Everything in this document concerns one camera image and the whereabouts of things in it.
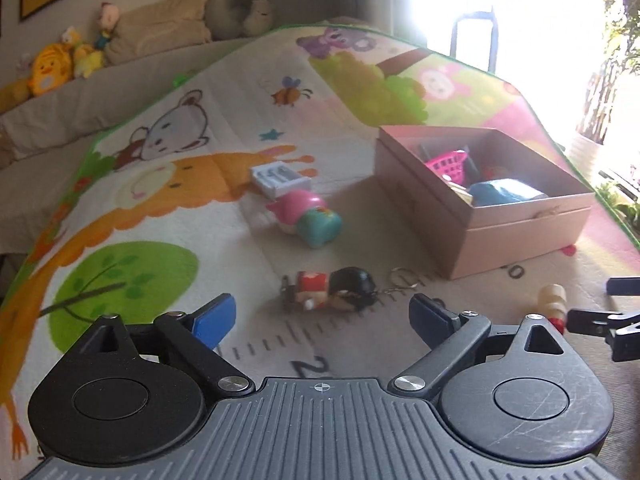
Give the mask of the pink plastic toy basket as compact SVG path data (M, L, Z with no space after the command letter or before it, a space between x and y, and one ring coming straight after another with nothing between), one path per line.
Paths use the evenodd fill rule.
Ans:
M446 181L454 182L457 185L464 185L464 163L467 158L468 154L466 154L466 151L455 150L442 153L428 160L425 166Z

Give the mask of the white USB battery charger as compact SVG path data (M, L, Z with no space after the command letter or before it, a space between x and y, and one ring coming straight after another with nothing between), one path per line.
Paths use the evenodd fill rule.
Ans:
M306 177L285 162L270 162L250 168L250 178L256 188L270 200L289 192L311 190L311 177Z

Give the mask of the wooden doll keychain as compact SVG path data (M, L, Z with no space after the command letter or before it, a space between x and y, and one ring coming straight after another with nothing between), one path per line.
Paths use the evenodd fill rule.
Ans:
M292 278L282 278L280 298L288 310L359 312L373 306L381 296L415 290L420 278L413 270L398 266L390 270L388 282L390 287L379 288L373 275L358 266L345 266L331 273L299 271Z

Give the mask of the grey sofa bed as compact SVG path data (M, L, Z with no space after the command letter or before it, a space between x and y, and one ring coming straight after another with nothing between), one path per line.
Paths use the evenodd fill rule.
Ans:
M1 116L1 252L25 255L51 218L96 136L141 113L246 44L216 41L138 58L75 79Z

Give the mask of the yellow duck plush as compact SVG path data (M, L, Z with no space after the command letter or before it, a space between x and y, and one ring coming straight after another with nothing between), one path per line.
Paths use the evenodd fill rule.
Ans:
M1 89L1 110L4 114L30 98L61 87L73 78L70 52L62 44L49 44L32 62L32 72L26 79L17 79Z

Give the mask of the pink cardboard box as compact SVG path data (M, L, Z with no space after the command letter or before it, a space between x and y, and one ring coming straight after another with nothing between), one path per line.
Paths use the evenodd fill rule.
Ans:
M490 206L465 203L421 155L462 148L478 170L501 169L541 192L541 198ZM593 192L572 174L496 129L384 126L376 141L374 174L440 274L450 280L574 244L594 203Z

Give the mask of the blue sponge block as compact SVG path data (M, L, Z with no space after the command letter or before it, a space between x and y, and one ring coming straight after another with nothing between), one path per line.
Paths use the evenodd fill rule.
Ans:
M468 188L474 207L488 207L530 202L547 198L543 192L516 179L476 182Z

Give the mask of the pink green squishy figure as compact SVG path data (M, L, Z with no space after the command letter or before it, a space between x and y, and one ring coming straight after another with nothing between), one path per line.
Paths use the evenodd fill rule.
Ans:
M342 232L342 217L326 206L322 197L306 190L288 192L266 208L276 218L280 229L295 234L311 248L335 240Z

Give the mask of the beige peg doll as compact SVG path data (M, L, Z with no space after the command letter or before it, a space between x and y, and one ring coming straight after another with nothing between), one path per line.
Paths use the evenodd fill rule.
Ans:
M538 292L536 313L543 315L562 334L567 318L566 292L560 284L549 284Z

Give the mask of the grey neck pillow plush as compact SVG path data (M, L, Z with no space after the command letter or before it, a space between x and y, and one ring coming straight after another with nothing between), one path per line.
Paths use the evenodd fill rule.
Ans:
M253 38L273 28L276 8L270 0L208 0L204 21L213 40Z

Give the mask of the colourful cartoon play mat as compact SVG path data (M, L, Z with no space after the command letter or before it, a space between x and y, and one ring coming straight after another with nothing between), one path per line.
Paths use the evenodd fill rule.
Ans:
M610 275L637 274L638 245L597 201L574 244L450 280L374 174L384 126L499 130L587 182L507 82L408 42L346 27L285 27L213 62L100 136L1 308L1 474L37 465L27 402L89 324L238 305L219 353L255 378L390 377L416 356L403 292L360 313L286 310L285 275L393 268L449 307L512 320L542 286L599 307ZM280 229L250 168L285 162L343 220L319 248Z

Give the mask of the beige pillow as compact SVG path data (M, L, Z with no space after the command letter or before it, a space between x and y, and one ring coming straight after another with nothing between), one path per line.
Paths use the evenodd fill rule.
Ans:
M204 21L207 1L162 0L122 14L105 47L107 64L208 44L212 33Z

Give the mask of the small doll plush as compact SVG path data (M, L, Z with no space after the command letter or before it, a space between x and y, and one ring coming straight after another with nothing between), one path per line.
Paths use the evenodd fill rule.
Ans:
M94 44L96 50L104 50L111 41L119 18L120 11L118 6L108 2L102 3L100 16L98 18L100 36Z

